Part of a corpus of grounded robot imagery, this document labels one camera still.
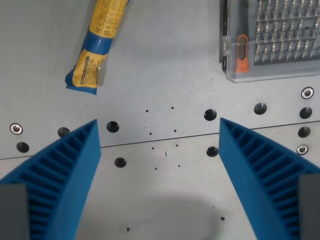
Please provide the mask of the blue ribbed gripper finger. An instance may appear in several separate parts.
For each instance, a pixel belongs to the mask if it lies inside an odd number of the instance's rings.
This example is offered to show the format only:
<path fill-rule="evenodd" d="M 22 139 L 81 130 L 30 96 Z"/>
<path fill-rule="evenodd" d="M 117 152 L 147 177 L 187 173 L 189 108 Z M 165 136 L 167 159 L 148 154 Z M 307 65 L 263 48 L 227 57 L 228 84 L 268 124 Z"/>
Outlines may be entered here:
<path fill-rule="evenodd" d="M 298 182 L 320 168 L 283 145 L 220 119 L 219 156 L 258 240 L 300 240 Z"/>
<path fill-rule="evenodd" d="M 32 240 L 73 240 L 101 158 L 98 121 L 51 143 L 5 175 L 26 186 Z"/>

